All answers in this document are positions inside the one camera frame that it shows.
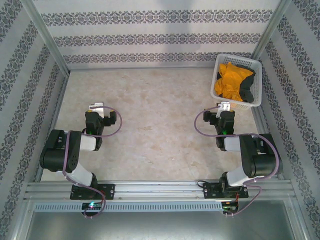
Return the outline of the white plastic basket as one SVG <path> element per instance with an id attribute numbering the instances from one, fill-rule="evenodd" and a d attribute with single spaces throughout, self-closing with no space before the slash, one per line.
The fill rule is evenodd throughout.
<path id="1" fill-rule="evenodd" d="M 254 70 L 255 76 L 253 77 L 253 84 L 250 86 L 250 92 L 252 93 L 252 96 L 253 96 L 252 103 L 227 99 L 227 98 L 220 97 L 218 94 L 216 94 L 216 91 L 214 90 L 214 85 L 218 80 L 219 66 L 220 64 L 228 64 L 228 63 L 232 63 L 233 65 L 242 65 L 247 68 L 250 68 L 251 70 Z M 248 110 L 252 107 L 260 106 L 262 102 L 262 65 L 261 63 L 257 60 L 250 59 L 243 56 L 226 54 L 226 53 L 218 54 L 216 57 L 215 66 L 213 70 L 212 82 L 210 87 L 210 95 L 217 101 L 220 101 L 220 102 L 228 101 L 230 102 L 230 104 L 234 104 L 234 109 Z"/>

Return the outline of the grey metal sheet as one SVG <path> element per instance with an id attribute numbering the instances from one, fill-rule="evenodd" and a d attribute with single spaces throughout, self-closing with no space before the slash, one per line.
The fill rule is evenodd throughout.
<path id="1" fill-rule="evenodd" d="M 27 240 L 296 240 L 281 201 L 256 201 L 243 213 L 218 211 L 35 212 Z"/>

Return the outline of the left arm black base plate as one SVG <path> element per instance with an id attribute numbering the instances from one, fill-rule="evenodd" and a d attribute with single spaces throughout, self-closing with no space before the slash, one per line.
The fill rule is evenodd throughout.
<path id="1" fill-rule="evenodd" d="M 104 194 L 106 200 L 113 200 L 115 194 L 115 185 L 114 184 L 105 184 L 99 183 L 97 190 Z M 102 200 L 102 196 L 91 189 L 86 187 L 72 185 L 70 192 L 71 200 Z"/>

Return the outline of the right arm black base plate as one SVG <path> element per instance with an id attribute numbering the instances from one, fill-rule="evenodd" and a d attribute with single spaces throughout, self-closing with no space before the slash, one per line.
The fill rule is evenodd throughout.
<path id="1" fill-rule="evenodd" d="M 230 186 L 226 182 L 205 182 L 203 185 L 205 199 L 247 199 L 248 189 L 244 186 Z"/>

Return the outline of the aluminium frame post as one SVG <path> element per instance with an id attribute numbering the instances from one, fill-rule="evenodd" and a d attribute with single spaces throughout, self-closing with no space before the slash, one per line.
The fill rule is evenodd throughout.
<path id="1" fill-rule="evenodd" d="M 254 48 L 250 56 L 251 59 L 254 59 L 254 60 L 260 59 L 262 52 L 264 51 L 267 43 L 271 39 L 275 29 L 277 28 L 277 25 L 279 24 L 280 20 L 283 18 L 291 2 L 292 0 L 279 0 L 279 3 L 276 9 L 274 10 L 266 29 L 261 35 L 261 38 L 259 39 L 258 44 Z"/>
<path id="2" fill-rule="evenodd" d="M 59 68 L 63 71 L 64 76 L 70 75 L 70 70 L 64 60 L 60 50 L 52 37 L 48 27 L 46 26 L 41 14 L 37 10 L 33 0 L 20 0 L 24 9 L 28 13 L 30 19 L 32 20 L 33 24 L 38 30 L 42 40 L 48 47 L 49 51 L 51 52 L 55 62 L 58 64 Z"/>

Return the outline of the aluminium mounting rail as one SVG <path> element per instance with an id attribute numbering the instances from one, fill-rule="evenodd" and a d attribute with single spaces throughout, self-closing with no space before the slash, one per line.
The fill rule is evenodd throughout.
<path id="1" fill-rule="evenodd" d="M 123 202 L 174 202 L 205 201 L 203 190 L 196 180 L 184 181 L 114 181 L 114 201 Z M 261 192 L 258 200 L 296 199 L 296 193 L 290 180 L 271 178 L 253 183 L 248 188 L 252 199 Z M 70 200 L 72 184 L 68 181 L 31 182 L 27 185 L 23 200 L 34 202 L 62 202 Z"/>

